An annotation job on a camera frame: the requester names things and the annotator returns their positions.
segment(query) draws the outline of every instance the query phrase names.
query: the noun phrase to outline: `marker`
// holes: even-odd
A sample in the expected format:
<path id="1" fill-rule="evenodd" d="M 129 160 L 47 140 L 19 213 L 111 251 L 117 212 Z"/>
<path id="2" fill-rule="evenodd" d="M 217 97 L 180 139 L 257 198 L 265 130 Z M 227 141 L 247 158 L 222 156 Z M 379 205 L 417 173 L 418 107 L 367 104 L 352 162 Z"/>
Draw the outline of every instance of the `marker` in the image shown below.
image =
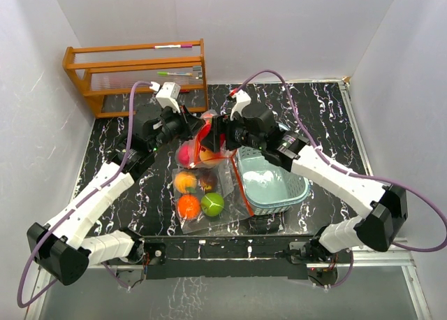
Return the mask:
<path id="1" fill-rule="evenodd" d="M 158 75 L 187 75 L 192 77 L 192 73 L 175 73 L 175 72 L 157 72 Z"/>
<path id="2" fill-rule="evenodd" d="M 180 48 L 192 48 L 192 44 L 172 44 L 172 45 L 156 45 L 154 49 L 180 49 Z"/>

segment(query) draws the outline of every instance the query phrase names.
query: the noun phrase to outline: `marble pattern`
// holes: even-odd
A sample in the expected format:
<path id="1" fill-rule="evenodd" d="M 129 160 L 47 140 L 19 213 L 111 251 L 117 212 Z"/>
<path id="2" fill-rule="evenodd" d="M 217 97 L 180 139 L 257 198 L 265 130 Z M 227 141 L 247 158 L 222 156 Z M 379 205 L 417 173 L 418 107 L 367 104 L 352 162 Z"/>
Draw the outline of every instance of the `marble pattern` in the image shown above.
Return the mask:
<path id="1" fill-rule="evenodd" d="M 342 94 L 337 83 L 293 83 L 290 84 L 294 101 L 302 122 L 310 133 L 323 146 L 323 151 L 338 162 L 359 173 L 364 173 L 360 153 L 343 104 Z M 210 85 L 210 107 L 217 112 L 228 112 L 231 102 L 226 100 L 235 85 Z M 276 120 L 296 128 L 291 106 L 283 87 L 279 84 L 249 85 L 246 91 L 253 102 L 265 103 L 272 109 Z M 201 92 L 191 92 L 179 97 L 186 104 L 202 102 Z M 123 109 L 126 96 L 114 98 L 108 110 Z M 138 104 L 147 102 L 147 97 L 136 99 Z M 97 119 L 93 131 L 77 190 L 90 181 L 105 161 L 112 149 L 117 135 L 126 128 L 126 118 Z M 103 235 L 120 227 L 129 228 L 142 235 L 181 235 L 179 221 L 175 216 L 171 171 L 176 168 L 173 159 L 179 142 L 173 142 L 159 153 L 156 163 L 136 184 L 118 198 L 104 215 L 96 222 L 90 235 Z M 309 196 L 301 204 L 290 210 L 266 217 L 256 217 L 228 225 L 205 230 L 207 235 L 239 235 L 247 233 L 280 233 L 311 235 L 329 223 L 338 223 L 355 216 L 344 202 L 316 184 L 311 184 Z"/>

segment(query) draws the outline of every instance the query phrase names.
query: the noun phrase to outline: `green apple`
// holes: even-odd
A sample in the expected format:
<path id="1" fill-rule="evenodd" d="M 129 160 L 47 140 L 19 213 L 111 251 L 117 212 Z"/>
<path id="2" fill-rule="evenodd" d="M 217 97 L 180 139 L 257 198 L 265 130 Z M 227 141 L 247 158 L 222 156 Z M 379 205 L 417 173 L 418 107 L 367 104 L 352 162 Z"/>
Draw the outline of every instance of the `green apple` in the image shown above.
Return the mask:
<path id="1" fill-rule="evenodd" d="M 202 211 L 208 217 L 216 217 L 224 210 L 224 198 L 218 193 L 208 193 L 200 202 Z"/>

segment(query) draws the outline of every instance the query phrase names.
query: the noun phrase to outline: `wooden rack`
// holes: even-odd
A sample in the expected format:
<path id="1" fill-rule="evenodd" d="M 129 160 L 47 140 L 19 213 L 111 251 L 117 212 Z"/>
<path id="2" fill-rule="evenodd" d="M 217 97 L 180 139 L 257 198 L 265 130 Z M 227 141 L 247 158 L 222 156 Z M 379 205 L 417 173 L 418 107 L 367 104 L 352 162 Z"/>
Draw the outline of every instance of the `wooden rack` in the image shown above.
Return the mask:
<path id="1" fill-rule="evenodd" d="M 172 44 L 190 44 L 192 48 L 155 49 L 155 46 L 158 45 Z M 185 57 L 189 50 L 195 50 L 197 54 Z M 172 54 L 177 54 L 177 56 L 148 58 L 166 53 L 169 56 Z M 160 85 L 165 81 L 174 81 L 182 89 L 201 89 L 205 96 L 205 105 L 189 108 L 189 111 L 205 112 L 208 110 L 203 39 L 99 48 L 68 47 L 62 65 L 73 84 L 85 97 L 96 118 L 129 116 L 129 112 L 103 112 L 104 99 L 107 95 L 113 94 L 125 96 L 130 93 L 132 85 L 138 80 L 156 81 Z M 174 71 L 181 69 L 181 72 L 187 71 L 194 75 L 197 74 L 197 76 L 162 76 L 158 75 L 156 71 L 166 69 Z M 150 93 L 153 91 L 149 87 L 139 87 L 137 92 Z"/>

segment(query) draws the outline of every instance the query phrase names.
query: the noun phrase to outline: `white wall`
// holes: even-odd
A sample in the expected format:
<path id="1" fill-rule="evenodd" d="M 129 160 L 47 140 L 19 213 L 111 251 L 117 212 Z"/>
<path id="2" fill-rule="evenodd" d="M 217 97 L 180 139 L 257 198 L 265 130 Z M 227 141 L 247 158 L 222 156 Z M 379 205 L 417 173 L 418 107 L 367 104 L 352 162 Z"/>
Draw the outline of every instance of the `white wall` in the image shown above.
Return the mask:
<path id="1" fill-rule="evenodd" d="M 58 0 L 82 46 L 204 38 L 211 83 L 352 75 L 392 1 Z"/>
<path id="2" fill-rule="evenodd" d="M 352 79 L 351 95 L 373 171 L 427 194 L 447 214 L 447 0 L 395 0 Z M 431 247 L 445 229 L 409 199 L 404 235 Z M 414 254 L 435 319 L 445 319 L 447 250 Z"/>
<path id="3" fill-rule="evenodd" d="M 27 229 L 69 201 L 93 123 L 61 68 L 69 45 L 79 43 L 56 0 L 0 0 L 2 319 L 24 316 L 15 294 Z"/>

